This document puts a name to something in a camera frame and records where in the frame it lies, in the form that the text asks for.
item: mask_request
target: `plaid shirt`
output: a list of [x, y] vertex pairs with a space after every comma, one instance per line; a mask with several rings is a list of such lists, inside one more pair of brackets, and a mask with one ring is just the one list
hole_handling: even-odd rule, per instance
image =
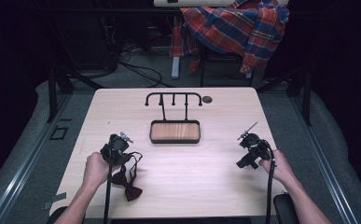
[[[170, 55], [198, 55], [198, 39], [218, 53], [243, 57], [242, 73], [267, 63], [285, 34], [289, 11], [277, 0], [235, 0], [226, 8], [185, 7], [174, 23]], [[195, 57], [191, 70], [198, 68]]]

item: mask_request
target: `desk leg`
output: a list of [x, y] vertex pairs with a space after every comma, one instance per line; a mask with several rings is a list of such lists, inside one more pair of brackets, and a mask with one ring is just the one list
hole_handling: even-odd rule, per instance
[[299, 91], [304, 86], [303, 97], [302, 97], [302, 117], [308, 126], [311, 126], [310, 121], [310, 107], [311, 107], [311, 82], [312, 82], [312, 72], [309, 69], [297, 69], [288, 74], [285, 74], [281, 77], [277, 77], [272, 82], [260, 87], [257, 89], [257, 92], [264, 92], [270, 88], [280, 84], [286, 79], [295, 76], [297, 73], [300, 73], [298, 77], [294, 77], [290, 86], [287, 88], [286, 93], [288, 97], [296, 97], [299, 95]]
[[87, 77], [83, 77], [81, 74], [79, 74], [76, 71], [73, 71], [66, 67], [53, 68], [51, 73], [49, 74], [49, 119], [47, 121], [48, 123], [50, 123], [52, 119], [55, 118], [58, 112], [56, 85], [58, 84], [61, 91], [65, 94], [71, 94], [75, 89], [67, 74], [69, 74], [74, 78], [77, 78], [78, 80], [84, 82], [85, 84], [89, 85], [95, 90], [99, 90], [103, 88], [103, 86], [91, 81]]
[[172, 79], [179, 79], [179, 66], [180, 58], [174, 57], [174, 62], [172, 64]]

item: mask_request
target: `wrist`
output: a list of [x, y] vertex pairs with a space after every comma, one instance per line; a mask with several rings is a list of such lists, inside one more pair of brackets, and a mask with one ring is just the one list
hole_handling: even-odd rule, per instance
[[83, 191], [86, 191], [89, 193], [95, 193], [99, 187], [100, 187], [100, 185], [97, 185], [95, 183], [83, 182], [80, 188], [83, 189]]
[[301, 187], [301, 184], [299, 183], [297, 178], [293, 175], [289, 175], [283, 178], [280, 182], [285, 186], [287, 190]]
[[287, 192], [291, 196], [303, 195], [305, 193], [305, 190], [302, 187], [302, 184], [295, 177], [286, 179], [286, 181], [282, 182], [282, 184], [285, 186], [285, 188], [287, 189]]

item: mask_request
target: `forearm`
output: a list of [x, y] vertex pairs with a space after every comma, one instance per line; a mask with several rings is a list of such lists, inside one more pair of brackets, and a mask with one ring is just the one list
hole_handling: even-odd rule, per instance
[[296, 208], [299, 223], [330, 223], [296, 178], [284, 183]]
[[85, 212], [87, 211], [87, 207], [90, 204], [90, 201], [92, 200], [96, 190], [97, 188], [82, 185], [78, 189], [73, 201], [69, 204], [69, 206], [55, 223], [83, 223]]

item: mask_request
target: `wire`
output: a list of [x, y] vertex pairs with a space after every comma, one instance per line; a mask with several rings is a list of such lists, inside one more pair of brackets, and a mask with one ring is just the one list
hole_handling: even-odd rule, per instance
[[[153, 88], [153, 87], [157, 87], [159, 84], [166, 86], [166, 87], [170, 87], [170, 88], [174, 88], [174, 86], [163, 83], [162, 82], [162, 75], [160, 74], [160, 72], [152, 69], [152, 68], [148, 68], [148, 67], [143, 67], [143, 66], [136, 66], [136, 65], [132, 65], [129, 63], [125, 63], [125, 62], [119, 62], [119, 64], [121, 64], [122, 66], [128, 68], [129, 70], [133, 71], [134, 73], [140, 75], [142, 78], [145, 79], [146, 82], [148, 82], [148, 84], [150, 84], [150, 86], [148, 88]], [[143, 71], [141, 71], [140, 69], [145, 69], [145, 70], [149, 70], [152, 71], [154, 73], [156, 73], [159, 76], [159, 79], [156, 79], [146, 73], [144, 73]], [[155, 84], [151, 84], [148, 80], [152, 80], [155, 81]]]
[[267, 214], [265, 216], [265, 223], [269, 224], [271, 222], [271, 195], [272, 195], [273, 172], [275, 170], [275, 156], [273, 155], [273, 151], [270, 144], [265, 140], [263, 141], [267, 144], [268, 149], [270, 150], [271, 153], [271, 168], [268, 176], [268, 190], [267, 190]]
[[114, 73], [116, 71], [116, 67], [113, 67], [113, 68], [108, 68], [107, 70], [103, 71], [102, 73], [98, 73], [98, 74], [93, 74], [93, 75], [85, 75], [83, 74], [83, 77], [87, 77], [89, 79], [95, 79], [95, 78], [98, 78], [98, 77], [107, 77], [108, 75]]
[[104, 224], [107, 224], [108, 220], [108, 208], [110, 205], [110, 190], [111, 190], [111, 179], [113, 178], [113, 158], [112, 158], [112, 148], [108, 150], [109, 153], [109, 163], [108, 163], [108, 174], [107, 174], [107, 185], [106, 185], [106, 197], [105, 197], [105, 204], [104, 204]]

